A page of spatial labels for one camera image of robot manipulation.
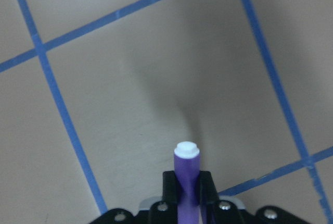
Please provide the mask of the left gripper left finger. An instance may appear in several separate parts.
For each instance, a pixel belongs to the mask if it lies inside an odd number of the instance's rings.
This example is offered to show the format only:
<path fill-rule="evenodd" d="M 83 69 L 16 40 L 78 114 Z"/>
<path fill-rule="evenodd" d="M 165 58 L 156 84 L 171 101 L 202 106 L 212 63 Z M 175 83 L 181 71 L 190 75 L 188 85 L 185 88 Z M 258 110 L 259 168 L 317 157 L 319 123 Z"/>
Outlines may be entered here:
<path fill-rule="evenodd" d="M 162 201 L 178 205 L 180 202 L 181 186 L 173 170 L 162 173 L 162 184 Z"/>

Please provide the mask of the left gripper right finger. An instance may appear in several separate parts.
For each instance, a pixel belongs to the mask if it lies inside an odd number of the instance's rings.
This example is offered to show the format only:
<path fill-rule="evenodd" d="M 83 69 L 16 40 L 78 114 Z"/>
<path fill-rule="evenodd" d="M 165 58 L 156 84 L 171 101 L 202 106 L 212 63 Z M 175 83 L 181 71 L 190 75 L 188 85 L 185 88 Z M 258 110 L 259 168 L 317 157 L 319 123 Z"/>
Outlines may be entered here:
<path fill-rule="evenodd" d="M 209 171 L 200 171 L 196 182 L 196 196 L 200 207 L 215 204 L 220 200 L 212 174 Z"/>

